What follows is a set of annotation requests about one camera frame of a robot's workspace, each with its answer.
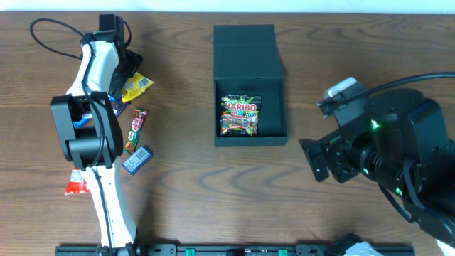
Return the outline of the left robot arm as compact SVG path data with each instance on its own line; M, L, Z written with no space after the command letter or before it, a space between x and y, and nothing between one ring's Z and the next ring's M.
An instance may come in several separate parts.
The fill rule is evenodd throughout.
M55 96L51 110L63 156L81 170L92 195L101 242L94 255L145 255L120 178L123 136L109 94L121 87L142 59L127 50L124 22L102 14L99 28L80 42L82 61L73 85Z

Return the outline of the red snack packet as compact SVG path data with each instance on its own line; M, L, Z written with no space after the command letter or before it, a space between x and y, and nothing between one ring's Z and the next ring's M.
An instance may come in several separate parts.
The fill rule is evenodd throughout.
M73 167L70 175L70 180L67 184L64 194L66 196L72 194L80 194L80 193L89 193L90 190L87 187L87 182L82 176L82 172L80 169Z

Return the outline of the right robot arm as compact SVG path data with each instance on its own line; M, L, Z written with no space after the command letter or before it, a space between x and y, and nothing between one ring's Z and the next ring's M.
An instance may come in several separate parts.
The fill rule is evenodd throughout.
M407 222L454 246L454 141L441 107L409 88L364 92L359 82L325 91L321 107L355 100L334 110L337 130L300 139L315 179L345 183L362 174Z

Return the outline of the blue biscuit bar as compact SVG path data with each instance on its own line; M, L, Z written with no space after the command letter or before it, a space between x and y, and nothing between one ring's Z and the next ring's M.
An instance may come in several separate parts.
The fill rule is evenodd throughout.
M113 96L110 96L110 95L109 95L109 101L110 101L111 103L113 103L113 102L116 101L116 99L115 99ZM83 116L81 117L81 120L79 120L79 121L74 121L74 122L73 122L73 126L74 126L75 128L83 127L83 126L85 126L91 119L92 119L92 116L91 116L91 115L83 115Z

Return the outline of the yellow snack packet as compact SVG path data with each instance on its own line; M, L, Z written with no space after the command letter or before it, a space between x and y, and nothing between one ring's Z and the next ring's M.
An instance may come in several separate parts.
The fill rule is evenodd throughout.
M132 78L128 78L122 88L123 103L130 102L141 96L154 84L153 80L148 79L139 72L135 72Z

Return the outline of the black gift box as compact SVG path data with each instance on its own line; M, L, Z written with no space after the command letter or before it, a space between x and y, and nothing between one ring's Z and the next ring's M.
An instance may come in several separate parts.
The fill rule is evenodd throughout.
M274 26L215 25L213 35L214 145L284 146L289 138L284 69ZM220 135L223 95L261 97L257 136Z

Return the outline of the black Haribo gummy bag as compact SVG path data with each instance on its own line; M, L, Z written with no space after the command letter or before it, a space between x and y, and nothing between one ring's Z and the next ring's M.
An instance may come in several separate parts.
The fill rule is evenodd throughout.
M222 95L220 106L221 137L257 136L262 106L260 95Z

